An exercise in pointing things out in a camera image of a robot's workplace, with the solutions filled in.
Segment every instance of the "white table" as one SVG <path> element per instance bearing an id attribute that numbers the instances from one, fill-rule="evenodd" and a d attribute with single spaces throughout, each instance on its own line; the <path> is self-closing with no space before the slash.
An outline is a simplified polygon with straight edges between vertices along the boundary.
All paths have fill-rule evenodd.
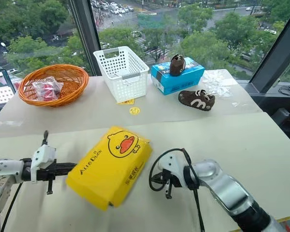
<path id="1" fill-rule="evenodd" d="M 221 72 L 225 79 L 233 80 L 227 70 Z M 146 96 L 135 99 L 133 105 L 141 109 L 137 116 L 129 113 L 132 105 L 116 104 L 102 77 L 91 77 L 83 95 L 60 108 L 28 105 L 16 93 L 0 113 L 0 137 L 42 134 L 44 130 L 52 133 L 82 131 L 112 125 L 142 125 L 262 112 L 241 86 L 232 84 L 230 87 L 231 97 L 216 97 L 213 109 L 203 112 L 182 105 L 178 101 L 179 92 L 163 96 L 149 78 Z M 201 88 L 204 88 L 202 81 L 189 89 Z"/>
<path id="2" fill-rule="evenodd" d="M 65 107 L 29 106 L 17 95 L 8 102 L 0 113 L 0 158 L 32 157 L 48 129 L 58 162 L 78 162 L 112 125 L 150 139 L 153 153 L 124 204 L 107 212 L 81 199 L 63 177 L 48 196 L 46 183 L 25 183 L 7 232 L 198 231 L 190 191 L 174 188 L 173 199 L 166 200 L 163 192 L 148 186 L 153 161 L 174 147 L 184 147 L 194 162 L 217 160 L 271 215 L 290 216 L 290 140 L 239 85 L 232 85 L 231 97 L 218 97 L 210 112 L 183 106 L 178 93 L 163 96 L 152 85 L 147 90 L 136 99 L 134 106 L 141 108 L 136 116 L 129 113 L 131 105 L 115 103 L 100 77 L 92 77 L 83 96 Z M 207 232 L 237 228 L 208 190 L 200 189 L 200 201 Z"/>
<path id="3" fill-rule="evenodd" d="M 127 128 L 150 139 L 153 153 L 122 206 L 107 212 L 98 210 L 67 187 L 64 178 L 54 182 L 53 195 L 46 195 L 46 183 L 25 183 L 6 231 L 199 231 L 190 191 L 173 188 L 173 198 L 167 200 L 163 192 L 153 192 L 148 186 L 152 163 L 162 152 L 174 147 L 184 147 L 193 162 L 215 159 L 264 210 L 275 218 L 290 216 L 290 140 L 266 113 Z M 107 130 L 50 134 L 49 144 L 57 148 L 58 162 L 78 162 Z M 41 139 L 42 135 L 0 138 L 0 157 L 31 157 Z M 200 189 L 200 204 L 207 232 L 237 228 L 207 189 Z"/>

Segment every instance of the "blue box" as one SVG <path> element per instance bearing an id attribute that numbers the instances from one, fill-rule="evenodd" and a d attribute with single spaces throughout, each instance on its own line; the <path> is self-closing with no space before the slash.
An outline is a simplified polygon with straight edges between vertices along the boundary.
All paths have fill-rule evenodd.
<path id="1" fill-rule="evenodd" d="M 170 75 L 170 62 L 156 64 L 151 67 L 151 79 L 164 95 L 199 83 L 205 68 L 189 57 L 185 57 L 185 61 L 186 67 L 179 76 Z"/>

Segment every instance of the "yellow tissue box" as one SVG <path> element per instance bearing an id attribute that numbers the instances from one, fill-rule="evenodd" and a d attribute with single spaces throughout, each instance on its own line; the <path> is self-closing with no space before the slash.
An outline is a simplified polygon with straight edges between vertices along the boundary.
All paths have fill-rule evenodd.
<path id="1" fill-rule="evenodd" d="M 151 154 L 149 140 L 120 127 L 111 129 L 69 172 L 66 183 L 96 207 L 125 200 Z"/>

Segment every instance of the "orange wicker basket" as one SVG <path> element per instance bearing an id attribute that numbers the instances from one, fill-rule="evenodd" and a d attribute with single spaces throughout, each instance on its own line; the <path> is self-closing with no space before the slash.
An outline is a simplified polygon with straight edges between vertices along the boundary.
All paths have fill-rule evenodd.
<path id="1" fill-rule="evenodd" d="M 52 101 L 37 101 L 32 83 L 49 76 L 63 82 L 59 98 Z M 18 88 L 18 95 L 30 105 L 58 107 L 75 101 L 83 93 L 88 81 L 88 73 L 82 68 L 71 64 L 55 64 L 28 74 Z"/>

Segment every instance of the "b.duck logo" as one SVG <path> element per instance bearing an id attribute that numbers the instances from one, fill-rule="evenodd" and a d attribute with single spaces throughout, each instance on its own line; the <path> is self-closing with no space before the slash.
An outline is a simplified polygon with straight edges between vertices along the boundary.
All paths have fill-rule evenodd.
<path id="1" fill-rule="evenodd" d="M 120 131 L 107 137 L 108 149 L 117 158 L 123 158 L 140 149 L 139 138 L 127 131 Z"/>

